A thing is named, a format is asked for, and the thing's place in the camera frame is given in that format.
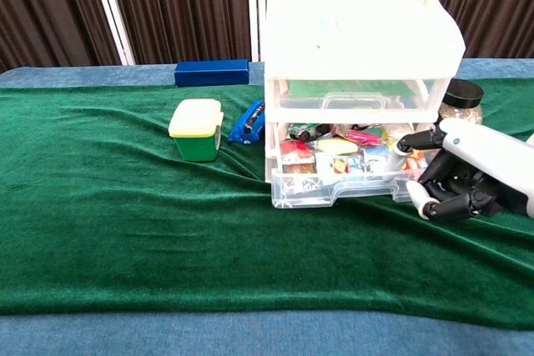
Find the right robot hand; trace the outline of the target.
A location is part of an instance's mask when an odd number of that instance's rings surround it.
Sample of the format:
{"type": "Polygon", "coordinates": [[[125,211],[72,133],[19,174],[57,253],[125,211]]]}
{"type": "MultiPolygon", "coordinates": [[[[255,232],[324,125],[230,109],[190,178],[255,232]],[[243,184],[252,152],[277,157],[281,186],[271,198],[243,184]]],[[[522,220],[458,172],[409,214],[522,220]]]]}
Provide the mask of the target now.
{"type": "Polygon", "coordinates": [[[384,166],[399,170],[416,150],[437,151],[406,189],[419,216],[451,222],[502,209],[533,215],[533,146],[484,125],[443,118],[396,141],[384,166]]]}

